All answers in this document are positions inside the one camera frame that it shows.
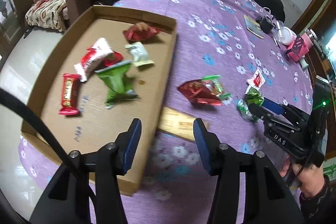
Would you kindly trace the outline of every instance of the book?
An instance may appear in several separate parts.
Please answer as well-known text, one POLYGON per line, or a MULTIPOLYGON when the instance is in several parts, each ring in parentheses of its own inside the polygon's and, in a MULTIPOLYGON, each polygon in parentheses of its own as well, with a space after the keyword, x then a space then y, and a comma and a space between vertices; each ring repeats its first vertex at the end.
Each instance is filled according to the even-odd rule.
POLYGON ((256 35, 257 37, 264 39, 263 31, 261 30, 259 23, 249 18, 247 15, 244 15, 244 20, 246 29, 248 29, 252 34, 256 35))

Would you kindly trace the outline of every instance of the person's arm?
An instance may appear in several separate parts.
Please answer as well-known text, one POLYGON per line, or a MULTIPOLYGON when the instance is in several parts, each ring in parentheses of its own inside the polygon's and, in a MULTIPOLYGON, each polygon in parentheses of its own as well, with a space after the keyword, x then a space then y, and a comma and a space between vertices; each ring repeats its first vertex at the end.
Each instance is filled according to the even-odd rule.
MULTIPOLYGON (((280 175, 286 175, 290 159, 286 160, 280 175)), ((293 172, 298 174, 301 165, 292 165, 293 172)), ((301 182, 300 204, 301 212, 307 223, 332 223, 336 216, 336 192, 329 183, 329 178, 323 175, 323 167, 316 165, 304 168, 298 176, 301 182)))

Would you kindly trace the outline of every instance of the floral bedspread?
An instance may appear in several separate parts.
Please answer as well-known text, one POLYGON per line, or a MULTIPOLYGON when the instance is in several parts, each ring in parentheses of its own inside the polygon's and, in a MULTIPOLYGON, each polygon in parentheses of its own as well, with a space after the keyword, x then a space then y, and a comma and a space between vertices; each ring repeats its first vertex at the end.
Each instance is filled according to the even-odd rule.
MULTIPOLYGON (((243 120, 236 102, 257 67, 266 79, 261 93, 275 102, 290 103, 310 113, 312 87, 308 74, 298 64, 287 62, 269 36, 260 39, 246 30, 244 15, 254 19, 265 15, 262 7, 253 0, 120 0, 115 6, 177 20, 178 40, 165 105, 209 121, 210 131, 237 151, 252 154, 263 150, 276 167, 282 164, 284 153, 263 136, 263 123, 243 120), (183 82, 206 75, 221 75, 231 93, 224 105, 194 107, 177 91, 183 82)), ((41 188, 46 187, 58 167, 25 139, 19 153, 29 175, 41 188)), ((128 222, 206 223, 216 179, 203 170, 194 143, 157 132, 141 189, 131 198, 122 196, 128 222)), ((242 175, 237 223, 243 220, 244 189, 242 175)))

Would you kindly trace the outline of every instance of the tiled floor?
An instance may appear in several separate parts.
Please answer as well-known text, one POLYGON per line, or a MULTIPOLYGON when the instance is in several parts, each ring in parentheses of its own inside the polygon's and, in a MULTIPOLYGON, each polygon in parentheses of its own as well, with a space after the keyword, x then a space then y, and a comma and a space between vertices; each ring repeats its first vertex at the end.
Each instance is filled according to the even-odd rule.
MULTIPOLYGON (((35 27, 26 39, 21 38, 0 72, 0 87, 26 103, 41 67, 61 37, 58 31, 35 27)), ((12 207, 29 219, 42 191, 18 156, 21 122, 0 106, 0 188, 12 207)))

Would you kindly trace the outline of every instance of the cardboard tray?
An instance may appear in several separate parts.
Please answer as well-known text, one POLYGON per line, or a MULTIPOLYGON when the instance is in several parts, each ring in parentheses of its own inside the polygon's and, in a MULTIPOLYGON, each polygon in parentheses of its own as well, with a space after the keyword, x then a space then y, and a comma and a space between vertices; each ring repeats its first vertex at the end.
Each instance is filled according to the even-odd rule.
MULTIPOLYGON (((115 141, 119 133, 127 131, 133 118, 139 118, 142 121, 142 135, 132 168, 125 176, 118 177, 120 191, 126 195, 132 195, 140 186, 161 110, 175 41, 175 19, 141 10, 90 7, 68 29, 47 59, 27 103, 48 126, 66 153, 72 150, 79 150, 82 154, 97 151, 115 141), (122 31, 139 21, 162 30, 144 42, 155 65, 140 69, 132 66, 127 72, 128 76, 134 77, 133 88, 140 100, 121 102, 112 109, 106 109, 108 87, 93 73, 87 82, 80 85, 78 108, 82 111, 81 116, 59 115, 63 74, 76 73, 74 64, 100 37, 106 38, 111 48, 124 56, 124 60, 132 59, 125 49, 128 42, 122 31)), ((21 131, 48 159, 61 164, 56 153, 27 122, 23 121, 21 131)), ((94 174, 90 174, 90 179, 94 180, 94 174)))

